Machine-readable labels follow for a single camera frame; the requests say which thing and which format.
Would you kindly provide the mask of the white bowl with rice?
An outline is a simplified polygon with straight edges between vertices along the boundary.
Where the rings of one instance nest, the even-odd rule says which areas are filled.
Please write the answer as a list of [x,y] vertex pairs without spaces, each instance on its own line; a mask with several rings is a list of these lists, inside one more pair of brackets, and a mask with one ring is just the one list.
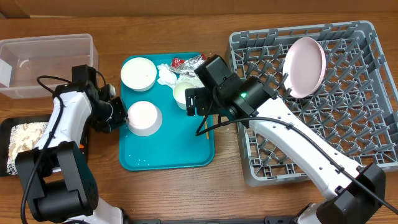
[[163,122],[160,109],[149,101],[138,101],[127,111],[127,126],[137,136],[150,136],[156,133]]

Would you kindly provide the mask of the white bowl with peanuts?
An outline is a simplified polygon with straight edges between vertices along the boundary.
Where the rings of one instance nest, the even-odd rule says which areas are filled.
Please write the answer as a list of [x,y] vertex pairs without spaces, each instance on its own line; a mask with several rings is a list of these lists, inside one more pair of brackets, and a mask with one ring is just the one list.
[[121,80],[134,91],[147,91],[155,83],[157,68],[155,64],[144,57],[128,60],[121,69]]

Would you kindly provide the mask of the white round plate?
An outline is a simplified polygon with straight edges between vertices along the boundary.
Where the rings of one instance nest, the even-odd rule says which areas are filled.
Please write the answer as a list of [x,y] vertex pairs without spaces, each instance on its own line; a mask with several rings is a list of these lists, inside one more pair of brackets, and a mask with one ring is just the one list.
[[294,98],[311,95],[321,84],[326,70],[326,56],[321,45],[310,37],[303,37],[292,44],[285,56],[284,82]]

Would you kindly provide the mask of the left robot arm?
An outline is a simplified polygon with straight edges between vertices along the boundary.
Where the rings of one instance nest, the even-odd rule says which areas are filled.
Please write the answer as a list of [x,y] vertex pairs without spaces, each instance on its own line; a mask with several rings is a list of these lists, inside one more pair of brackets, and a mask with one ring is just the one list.
[[16,169],[24,189],[21,221],[28,208],[38,222],[130,223],[127,213],[100,198],[80,149],[88,127],[110,133],[126,124],[127,109],[112,85],[98,86],[101,73],[72,68],[72,80],[51,91],[53,112],[33,148],[18,153]]

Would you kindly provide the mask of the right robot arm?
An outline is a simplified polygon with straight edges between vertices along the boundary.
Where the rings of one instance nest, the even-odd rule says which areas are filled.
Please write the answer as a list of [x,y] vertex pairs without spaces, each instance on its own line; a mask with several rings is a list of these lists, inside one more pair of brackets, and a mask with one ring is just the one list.
[[366,167],[329,145],[301,122],[277,90],[258,77],[238,77],[219,55],[194,71],[204,85],[185,92],[189,116],[225,116],[226,124],[241,123],[294,161],[324,197],[311,203],[290,223],[366,223],[385,205],[385,172]]

